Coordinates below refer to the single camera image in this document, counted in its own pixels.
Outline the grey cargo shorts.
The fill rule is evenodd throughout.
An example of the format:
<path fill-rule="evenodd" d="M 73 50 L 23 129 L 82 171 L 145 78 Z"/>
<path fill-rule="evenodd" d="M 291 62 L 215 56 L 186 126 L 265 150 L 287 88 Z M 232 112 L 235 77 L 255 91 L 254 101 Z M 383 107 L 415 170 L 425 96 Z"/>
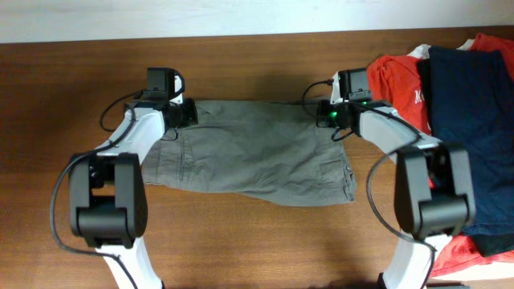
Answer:
<path fill-rule="evenodd" d="M 353 202 L 344 146 L 298 103 L 204 100 L 198 123 L 170 132 L 143 163 L 145 183 L 199 193 L 241 193 L 281 206 Z"/>

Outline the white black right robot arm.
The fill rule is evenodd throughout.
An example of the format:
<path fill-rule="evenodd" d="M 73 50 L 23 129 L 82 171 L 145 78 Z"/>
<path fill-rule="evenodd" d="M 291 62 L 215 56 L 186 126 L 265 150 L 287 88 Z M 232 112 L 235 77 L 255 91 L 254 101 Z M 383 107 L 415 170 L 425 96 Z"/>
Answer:
<path fill-rule="evenodd" d="M 404 120 L 392 104 L 374 100 L 364 68 L 338 71 L 324 81 L 332 91 L 318 103 L 316 125 L 356 135 L 383 153 L 366 178 L 366 195 L 378 221 L 398 244 L 389 266 L 378 276 L 384 289 L 425 288 L 441 251 L 476 215 L 466 149 L 443 142 Z M 395 164 L 393 228 L 379 213 L 372 195 L 373 175 L 384 162 Z"/>

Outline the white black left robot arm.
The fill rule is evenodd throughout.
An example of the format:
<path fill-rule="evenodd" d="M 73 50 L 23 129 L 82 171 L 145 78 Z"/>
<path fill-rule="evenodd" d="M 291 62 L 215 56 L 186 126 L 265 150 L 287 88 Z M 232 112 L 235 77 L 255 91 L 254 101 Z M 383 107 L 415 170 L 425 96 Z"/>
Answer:
<path fill-rule="evenodd" d="M 71 232 L 87 254 L 104 258 L 120 288 L 162 288 L 145 247 L 148 203 L 141 165 L 169 131 L 196 124 L 186 82 L 173 68 L 151 67 L 147 86 L 124 98 L 124 119 L 91 152 L 74 156 L 69 176 Z"/>

